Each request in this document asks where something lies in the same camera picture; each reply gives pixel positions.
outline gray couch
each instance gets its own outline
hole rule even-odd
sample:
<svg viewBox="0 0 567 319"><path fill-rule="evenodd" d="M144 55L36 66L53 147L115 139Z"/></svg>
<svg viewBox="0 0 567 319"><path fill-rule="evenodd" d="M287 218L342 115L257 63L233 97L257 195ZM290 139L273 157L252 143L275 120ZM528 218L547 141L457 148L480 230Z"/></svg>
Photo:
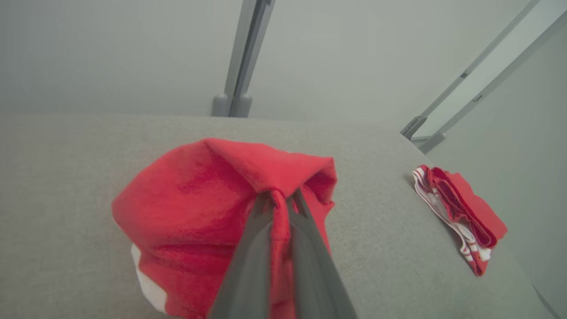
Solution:
<svg viewBox="0 0 567 319"><path fill-rule="evenodd" d="M504 245L474 276L413 190L412 169L432 163L386 123L0 115L0 318L165 317L141 294L110 203L163 153L204 137L335 158L326 225L360 318L548 316Z"/></svg>

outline red fabric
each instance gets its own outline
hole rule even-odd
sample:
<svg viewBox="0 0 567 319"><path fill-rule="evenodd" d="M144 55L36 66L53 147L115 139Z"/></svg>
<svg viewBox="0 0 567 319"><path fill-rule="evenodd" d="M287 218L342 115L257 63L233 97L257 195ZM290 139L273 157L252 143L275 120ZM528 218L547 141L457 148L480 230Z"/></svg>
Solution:
<svg viewBox="0 0 567 319"><path fill-rule="evenodd" d="M484 272L485 272L486 267L488 265L488 261L483 261L480 257L480 253L478 251L471 251L471 249L470 249L470 246L473 245L474 243L476 243L476 240L474 242L472 242L472 241L469 240L469 238L465 238L463 236L462 232L460 231L460 229L456 228L456 226L454 225L454 223L451 220L446 219L446 217L448 217L447 212L450 209L450 205L447 204L444 200L440 200L442 205L445 207L445 210L443 211L441 209L438 209L438 207L436 206L436 202L437 202L436 195L437 195L437 193L433 191L433 189L435 187L431 186L431 184L429 183L429 180L427 178L427 176L429 176L429 167L427 167L426 165L421 165L419 167L419 169L413 171L414 179L416 181L415 187L416 187L417 193L426 203L428 203L431 210L444 223L449 225L449 227L451 227L451 229L453 229L455 232L459 233L459 236L462 240L462 246L461 246L460 251L463 254L463 256L465 257L465 260L467 261L467 263L469 264L469 266L471 267L471 269L475 273L475 275L477 275L477 276L484 275Z"/></svg>
<svg viewBox="0 0 567 319"><path fill-rule="evenodd" d="M176 148L142 170L112 204L114 219L141 251L140 270L167 293L166 312L204 317L256 195L269 190L272 318L293 318L290 229L285 198L301 187L328 246L324 220L337 178L330 157L207 138Z"/></svg>
<svg viewBox="0 0 567 319"><path fill-rule="evenodd" d="M492 248L508 231L491 207L476 196L469 183L459 174L451 174L438 167L420 166L436 188L447 208L451 221L465 222L483 247Z"/></svg>

